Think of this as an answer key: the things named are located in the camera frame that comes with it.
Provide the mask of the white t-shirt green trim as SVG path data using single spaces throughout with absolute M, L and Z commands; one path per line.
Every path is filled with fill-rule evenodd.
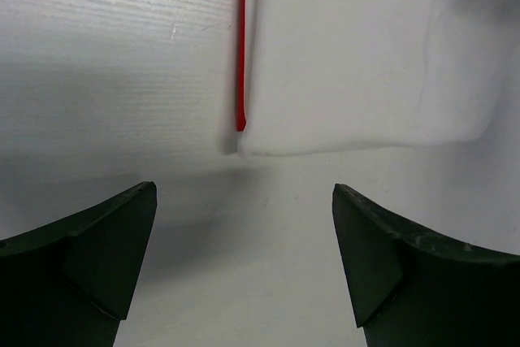
M 519 0 L 246 0 L 244 155 L 479 138 Z

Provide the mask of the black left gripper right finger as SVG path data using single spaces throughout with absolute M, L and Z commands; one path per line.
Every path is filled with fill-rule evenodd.
M 518 345 L 518 256 L 442 235 L 344 184 L 332 215 L 369 346 Z

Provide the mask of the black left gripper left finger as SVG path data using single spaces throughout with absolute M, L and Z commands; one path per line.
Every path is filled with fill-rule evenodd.
M 142 182 L 1 242 L 3 346 L 112 346 L 128 317 L 157 209 Z

